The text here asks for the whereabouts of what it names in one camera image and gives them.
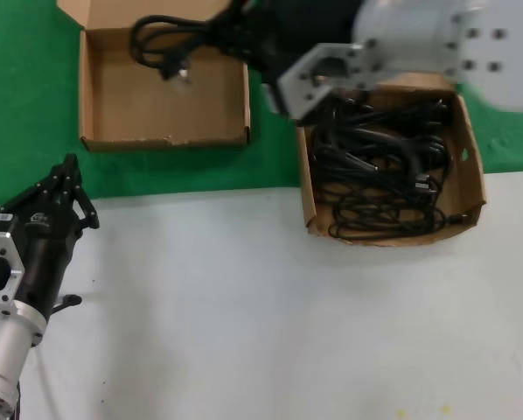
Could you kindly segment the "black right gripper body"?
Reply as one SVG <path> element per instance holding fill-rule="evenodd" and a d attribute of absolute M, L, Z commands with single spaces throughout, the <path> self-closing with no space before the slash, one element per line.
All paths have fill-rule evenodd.
<path fill-rule="evenodd" d="M 358 13 L 354 0 L 242 1 L 246 29 L 252 36 L 248 65 L 261 81 L 275 85 L 319 44 L 349 44 Z"/>

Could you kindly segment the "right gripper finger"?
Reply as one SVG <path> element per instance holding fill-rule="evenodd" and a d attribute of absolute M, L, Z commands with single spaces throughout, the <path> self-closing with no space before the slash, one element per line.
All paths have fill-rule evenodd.
<path fill-rule="evenodd" d="M 252 7 L 255 7 L 255 0 L 231 0 L 220 13 L 220 17 L 224 19 L 240 18 Z"/>
<path fill-rule="evenodd" d="M 217 49 L 223 55 L 249 62 L 249 44 L 246 19 L 205 21 L 203 40 L 206 46 Z"/>

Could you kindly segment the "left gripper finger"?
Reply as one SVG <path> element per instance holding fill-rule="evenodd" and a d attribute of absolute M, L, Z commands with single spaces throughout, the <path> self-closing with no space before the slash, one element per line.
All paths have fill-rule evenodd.
<path fill-rule="evenodd" d="M 77 165 L 66 166 L 63 172 L 63 190 L 72 203 L 78 203 L 84 214 L 82 218 L 79 218 L 78 229 L 98 229 L 100 227 L 98 213 L 82 186 L 82 175 L 79 167 Z"/>
<path fill-rule="evenodd" d="M 0 214 L 47 214 L 72 209 L 77 197 L 77 156 L 67 154 L 49 174 L 0 206 Z"/>

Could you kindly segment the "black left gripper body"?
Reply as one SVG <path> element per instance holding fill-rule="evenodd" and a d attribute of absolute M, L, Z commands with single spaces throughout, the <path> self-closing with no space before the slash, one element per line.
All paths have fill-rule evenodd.
<path fill-rule="evenodd" d="M 62 205 L 18 206 L 10 213 L 18 217 L 25 237 L 24 274 L 15 299 L 49 318 L 81 237 L 79 216 Z"/>

